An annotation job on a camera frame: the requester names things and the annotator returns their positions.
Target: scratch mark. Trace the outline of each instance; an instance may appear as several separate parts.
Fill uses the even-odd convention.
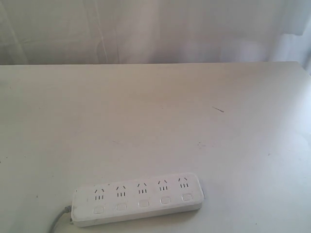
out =
[[[212,106],[212,108],[214,108],[214,109],[216,109],[216,110],[221,111],[222,113],[224,113],[224,111],[223,111],[223,110],[220,110],[219,108],[215,108],[215,107],[213,107],[213,106]]]

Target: electrical outlet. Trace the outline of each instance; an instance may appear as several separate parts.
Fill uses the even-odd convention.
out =
[[[193,173],[84,186],[73,195],[71,218],[78,227],[166,215],[201,208]]]

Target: gray cable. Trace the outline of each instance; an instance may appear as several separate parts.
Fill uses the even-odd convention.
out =
[[[61,216],[63,216],[63,214],[65,214],[65,213],[70,213],[70,212],[71,212],[71,205],[68,205],[54,219],[54,221],[53,221],[53,223],[52,223],[52,225],[50,227],[49,233],[53,233],[54,232],[55,225],[57,224],[57,222],[61,218]]]

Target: white curtain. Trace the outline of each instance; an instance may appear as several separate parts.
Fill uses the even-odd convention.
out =
[[[0,64],[298,61],[310,0],[0,0]]]

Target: white table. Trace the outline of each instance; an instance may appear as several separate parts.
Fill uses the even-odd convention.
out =
[[[0,232],[75,188],[192,171],[198,212],[62,233],[310,233],[311,78],[298,63],[0,67]]]

